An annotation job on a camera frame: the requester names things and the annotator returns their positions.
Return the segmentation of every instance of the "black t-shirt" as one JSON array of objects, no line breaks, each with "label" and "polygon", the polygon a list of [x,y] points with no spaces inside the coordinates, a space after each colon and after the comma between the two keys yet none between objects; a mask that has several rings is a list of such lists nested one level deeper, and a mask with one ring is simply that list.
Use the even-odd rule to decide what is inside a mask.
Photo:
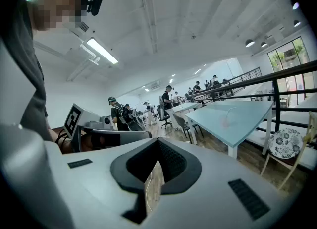
[{"label": "black t-shirt", "polygon": [[[115,104],[115,106],[117,106],[117,107],[119,107],[119,108],[123,108],[123,105],[122,104],[120,104],[120,103],[118,103],[118,102],[116,102],[116,103],[114,103]],[[128,131],[129,129],[128,129],[128,125],[127,124],[123,124],[122,123],[122,121],[120,120],[120,115],[119,115],[119,109],[118,108],[116,108],[116,107],[112,107],[111,108],[111,117],[112,117],[112,119],[113,118],[115,118],[115,117],[117,117],[117,127],[118,127],[118,130],[126,130],[126,131]]]},{"label": "black t-shirt", "polygon": [[12,26],[4,36],[4,43],[16,64],[36,88],[22,116],[21,125],[37,132],[44,140],[51,141],[45,121],[47,114],[44,77],[33,47],[33,32],[25,0],[20,0],[17,4]]},{"label": "black t-shirt", "polygon": [[198,90],[200,90],[200,87],[199,87],[199,85],[195,85],[195,86],[194,86],[194,89],[193,89],[193,90],[194,90],[194,93],[198,93],[197,91],[195,91],[195,89],[198,89]]},{"label": "black t-shirt", "polygon": [[169,94],[167,91],[163,93],[162,96],[163,102],[164,102],[164,109],[171,109],[172,108],[172,103],[171,102],[165,102],[165,100],[169,100]]}]

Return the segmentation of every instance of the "window frame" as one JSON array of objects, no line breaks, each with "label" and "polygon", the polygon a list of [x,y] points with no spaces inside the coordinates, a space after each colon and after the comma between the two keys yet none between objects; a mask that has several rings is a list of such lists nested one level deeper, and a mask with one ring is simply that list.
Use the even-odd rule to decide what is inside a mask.
[{"label": "window frame", "polygon": [[[297,53],[297,51],[296,51],[296,48],[295,48],[295,45],[294,45],[294,41],[297,40],[297,39],[299,39],[299,38],[301,38],[301,40],[302,40],[302,42],[303,42],[305,51],[306,51],[306,53],[307,53],[308,60],[311,61],[311,60],[309,59],[309,55],[308,55],[308,52],[307,52],[307,49],[306,49],[304,40],[302,39],[302,36],[298,36],[297,38],[295,38],[295,39],[293,39],[293,40],[291,40],[291,41],[289,41],[289,42],[287,42],[287,43],[285,43],[285,44],[279,46],[278,48],[273,49],[272,51],[266,53],[266,54],[267,54],[267,57],[268,57],[268,59],[269,59],[269,62],[271,63],[271,66],[272,66],[273,71],[274,71],[274,67],[273,67],[273,64],[272,64],[272,62],[271,62],[271,58],[269,57],[268,54],[275,51],[276,54],[277,54],[277,56],[278,56],[279,62],[280,62],[280,64],[281,64],[282,70],[284,70],[284,67],[283,67],[281,58],[279,57],[277,50],[278,50],[279,48],[281,48],[281,47],[283,47],[283,46],[289,44],[289,43],[292,43],[292,45],[293,45],[293,47],[294,47],[294,49],[295,49],[295,53],[296,53],[296,55],[297,55],[297,58],[298,58],[298,61],[299,61],[299,65],[302,65],[301,60],[300,60],[300,58],[299,58],[299,55],[298,55],[298,53]],[[295,85],[296,85],[296,90],[297,90],[297,82],[296,82],[296,77],[295,77],[295,76],[294,76],[294,79],[295,79]],[[302,74],[302,80],[303,80],[303,88],[304,88],[304,90],[305,90],[305,79],[304,79],[304,75],[303,75],[303,74]]]}]

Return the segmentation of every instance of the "white chair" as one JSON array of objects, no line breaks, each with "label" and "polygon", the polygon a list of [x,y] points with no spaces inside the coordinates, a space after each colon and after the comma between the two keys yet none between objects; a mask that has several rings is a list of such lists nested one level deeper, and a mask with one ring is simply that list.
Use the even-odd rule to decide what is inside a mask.
[{"label": "white chair", "polygon": [[317,118],[312,112],[309,112],[308,128],[304,137],[302,137],[298,131],[289,128],[281,129],[274,133],[268,141],[269,152],[260,176],[263,175],[270,158],[273,158],[286,166],[290,169],[290,172],[282,184],[277,188],[280,190],[295,170],[306,144],[314,139],[316,127]]}]

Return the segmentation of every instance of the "black slot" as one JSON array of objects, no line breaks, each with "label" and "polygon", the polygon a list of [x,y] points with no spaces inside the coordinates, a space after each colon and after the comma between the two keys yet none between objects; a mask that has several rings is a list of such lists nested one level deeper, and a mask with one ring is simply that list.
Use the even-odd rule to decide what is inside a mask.
[{"label": "black slot", "polygon": [[70,162],[70,163],[68,163],[68,166],[72,169],[72,168],[81,167],[81,166],[84,166],[84,165],[90,164],[90,163],[92,163],[92,161],[90,159],[85,159],[85,160]]},{"label": "black slot", "polygon": [[262,217],[270,210],[270,208],[242,179],[230,181],[228,184],[253,220]]}]

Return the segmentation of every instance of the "railing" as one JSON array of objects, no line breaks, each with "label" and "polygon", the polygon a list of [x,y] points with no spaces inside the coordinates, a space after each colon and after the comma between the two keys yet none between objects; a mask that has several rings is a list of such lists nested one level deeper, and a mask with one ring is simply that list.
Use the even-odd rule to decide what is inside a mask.
[{"label": "railing", "polygon": [[[205,91],[202,91],[200,93],[196,93],[194,95],[190,95],[189,97],[193,98],[196,101],[219,101],[219,100],[225,100],[225,99],[238,99],[238,98],[252,98],[252,97],[271,97],[274,96],[275,101],[275,108],[272,108],[273,110],[276,110],[276,120],[272,120],[272,122],[275,122],[275,131],[271,131],[272,133],[277,132],[279,130],[280,124],[289,125],[289,126],[295,126],[295,127],[302,127],[307,128],[306,124],[302,123],[296,123],[296,122],[288,122],[288,121],[281,121],[281,111],[295,111],[295,112],[317,112],[317,108],[281,108],[280,107],[280,96],[281,95],[289,95],[289,94],[307,94],[307,93],[313,93],[317,92],[317,88],[313,89],[304,89],[304,90],[297,90],[297,91],[287,91],[287,92],[279,92],[278,90],[278,79],[286,78],[289,76],[296,76],[299,74],[305,74],[308,72],[313,72],[317,70],[317,60],[311,61],[306,64],[302,64],[300,66],[296,66],[293,68],[289,68],[286,70],[278,71],[269,75],[260,76],[256,78],[249,78],[248,80],[242,81],[242,82],[235,82],[233,84],[230,84],[225,87],[216,88],[216,89],[208,89]],[[226,96],[226,97],[217,97],[215,96],[215,93],[223,92],[227,90],[233,90],[241,87],[246,87],[254,84],[260,84],[265,82],[273,82],[273,93],[267,93],[267,94],[251,94],[251,95],[244,95],[244,96]],[[211,97],[206,99],[199,99],[202,96],[205,95],[211,95]]]},{"label": "railing", "polygon": [[[226,87],[228,87],[228,86],[231,85],[231,84],[242,83],[242,82],[244,82],[244,81],[247,81],[247,80],[250,80],[250,79],[254,79],[254,78],[257,78],[257,77],[260,77],[260,76],[262,76],[262,73],[261,73],[260,67],[257,67],[257,68],[255,68],[255,69],[252,69],[252,70],[246,72],[246,73],[243,73],[243,74],[240,75],[240,76],[236,76],[236,77],[234,77],[234,78],[231,78],[231,79],[229,79],[229,80],[226,80],[226,81],[224,81],[224,82],[222,82],[222,83],[219,83],[219,84],[217,84],[217,85],[210,86],[210,87],[208,87],[207,89],[203,90],[203,92],[205,92],[205,91],[210,91],[210,90],[212,90],[215,86],[218,86],[218,85],[225,85]],[[245,87],[238,87],[238,88],[234,88],[234,89],[225,89],[226,96],[234,96],[234,94],[236,94],[237,92],[243,90],[244,88],[245,88]],[[201,94],[201,93],[196,93],[196,94],[194,95],[195,100],[198,100],[198,101],[199,101],[199,99],[202,99],[203,96],[205,96],[205,95],[201,95],[201,96],[200,96],[200,94]],[[207,101],[210,102],[212,99],[206,98],[206,99],[203,99],[203,100],[207,100]]]}]

